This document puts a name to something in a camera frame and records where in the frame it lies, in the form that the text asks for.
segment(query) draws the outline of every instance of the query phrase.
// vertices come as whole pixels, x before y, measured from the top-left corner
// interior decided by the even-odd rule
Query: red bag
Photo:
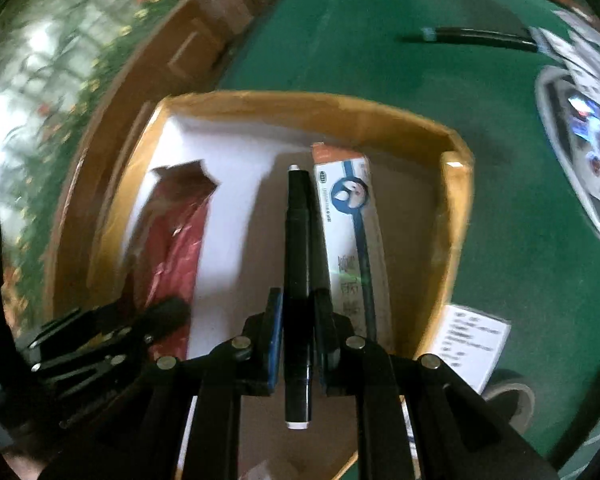
[[[130,242],[136,309],[177,296],[192,302],[209,199],[216,188],[199,162],[153,170],[158,184],[149,197]],[[190,324],[151,346],[163,355],[186,359]]]

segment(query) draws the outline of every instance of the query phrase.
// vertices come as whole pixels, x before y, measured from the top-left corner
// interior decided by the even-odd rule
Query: wooden furniture
[[[45,317],[88,304],[87,274],[110,201],[155,105],[213,88],[228,42],[269,0],[182,0],[115,78],[84,132],[45,263]]]

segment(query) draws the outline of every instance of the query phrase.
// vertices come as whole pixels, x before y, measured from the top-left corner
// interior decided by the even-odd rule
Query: black marker pen
[[[311,180],[296,165],[288,173],[285,225],[285,420],[291,430],[305,430],[311,420],[314,358],[314,310],[310,303]]]

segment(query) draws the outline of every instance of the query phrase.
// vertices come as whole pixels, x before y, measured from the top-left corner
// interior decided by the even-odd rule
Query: green felt surface
[[[475,201],[453,302],[512,322],[499,368],[537,395],[525,435],[549,453],[600,372],[600,241],[536,108],[543,54],[404,43],[423,26],[545,27],[549,0],[281,0],[225,89],[350,94],[456,129],[476,157]]]

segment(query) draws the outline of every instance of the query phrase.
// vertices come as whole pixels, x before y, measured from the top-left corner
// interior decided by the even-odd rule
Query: product box
[[[357,335],[392,352],[389,287],[369,161],[321,142],[312,151],[333,311],[349,317]]]

